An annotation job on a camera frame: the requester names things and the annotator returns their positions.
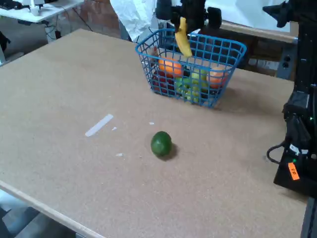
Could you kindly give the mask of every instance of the white paper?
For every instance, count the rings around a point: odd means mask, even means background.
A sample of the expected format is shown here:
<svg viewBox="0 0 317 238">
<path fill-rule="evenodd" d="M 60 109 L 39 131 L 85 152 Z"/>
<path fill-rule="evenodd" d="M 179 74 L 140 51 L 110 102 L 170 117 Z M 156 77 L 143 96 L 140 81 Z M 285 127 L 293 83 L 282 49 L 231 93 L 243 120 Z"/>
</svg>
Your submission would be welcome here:
<svg viewBox="0 0 317 238">
<path fill-rule="evenodd" d="M 106 125 L 109 121 L 111 121 L 111 119 L 113 118 L 113 115 L 108 114 L 107 116 L 105 116 L 103 119 L 101 119 L 96 125 L 94 125 L 93 127 L 91 127 L 86 133 L 85 135 L 87 137 L 90 137 L 94 134 L 97 133 L 97 131 L 99 131 L 104 125 Z"/>
<path fill-rule="evenodd" d="M 263 6 L 282 2 L 283 0 L 206 0 L 205 7 L 220 8 L 222 19 L 226 21 L 264 30 L 290 32 L 289 23 L 284 28 L 277 28 L 276 20 L 262 10 Z M 156 0 L 110 0 L 110 3 L 133 41 L 142 34 L 149 35 L 148 27 L 153 27 Z M 172 4 L 181 5 L 181 2 L 172 0 Z"/>
</svg>

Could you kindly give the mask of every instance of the yellow banana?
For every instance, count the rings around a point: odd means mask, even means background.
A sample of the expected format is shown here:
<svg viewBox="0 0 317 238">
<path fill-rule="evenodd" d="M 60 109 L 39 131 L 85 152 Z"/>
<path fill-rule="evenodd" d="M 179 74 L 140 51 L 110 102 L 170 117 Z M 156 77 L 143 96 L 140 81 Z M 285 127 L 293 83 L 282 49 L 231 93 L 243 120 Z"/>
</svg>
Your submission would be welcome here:
<svg viewBox="0 0 317 238">
<path fill-rule="evenodd" d="M 190 49 L 190 44 L 187 39 L 187 24 L 186 24 L 186 18 L 181 17 L 180 18 L 180 25 L 178 32 L 175 33 L 175 38 L 177 42 L 177 46 L 179 47 L 179 50 L 185 57 L 191 57 L 193 56 L 192 50 Z"/>
</svg>

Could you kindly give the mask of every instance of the paper scrap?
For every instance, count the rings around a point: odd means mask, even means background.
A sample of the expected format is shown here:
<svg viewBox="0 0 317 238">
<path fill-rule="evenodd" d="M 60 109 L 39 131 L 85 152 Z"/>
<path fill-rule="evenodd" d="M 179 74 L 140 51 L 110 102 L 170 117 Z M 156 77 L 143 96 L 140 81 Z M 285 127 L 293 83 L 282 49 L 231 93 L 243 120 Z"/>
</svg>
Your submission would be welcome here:
<svg viewBox="0 0 317 238">
<path fill-rule="evenodd" d="M 96 134 L 97 131 L 99 131 L 104 125 L 106 125 L 111 119 L 113 118 L 113 115 L 108 114 L 107 116 L 105 116 L 103 119 L 101 119 L 96 125 L 94 125 L 93 127 L 91 127 L 86 133 L 85 135 L 87 137 L 92 136 L 94 134 Z"/>
</svg>

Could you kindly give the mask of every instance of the green lime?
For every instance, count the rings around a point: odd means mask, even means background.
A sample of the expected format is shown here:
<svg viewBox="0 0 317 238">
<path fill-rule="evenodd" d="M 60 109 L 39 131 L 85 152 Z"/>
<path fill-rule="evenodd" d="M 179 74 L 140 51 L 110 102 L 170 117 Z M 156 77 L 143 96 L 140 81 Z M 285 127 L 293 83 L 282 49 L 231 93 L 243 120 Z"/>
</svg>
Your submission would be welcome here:
<svg viewBox="0 0 317 238">
<path fill-rule="evenodd" d="M 159 131 L 151 140 L 151 150 L 156 156 L 168 155 L 172 150 L 172 139 L 165 131 Z"/>
</svg>

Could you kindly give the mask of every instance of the blue wire basket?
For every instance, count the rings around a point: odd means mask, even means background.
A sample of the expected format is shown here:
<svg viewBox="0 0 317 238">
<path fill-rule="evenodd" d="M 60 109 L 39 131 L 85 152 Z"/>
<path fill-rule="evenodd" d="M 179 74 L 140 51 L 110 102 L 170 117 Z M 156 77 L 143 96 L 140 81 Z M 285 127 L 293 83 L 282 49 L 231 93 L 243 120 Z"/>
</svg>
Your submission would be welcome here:
<svg viewBox="0 0 317 238">
<path fill-rule="evenodd" d="M 191 33 L 193 56 L 185 58 L 174 29 L 160 29 L 136 46 L 152 91 L 214 107 L 244 56 L 247 47 L 237 41 Z"/>
</svg>

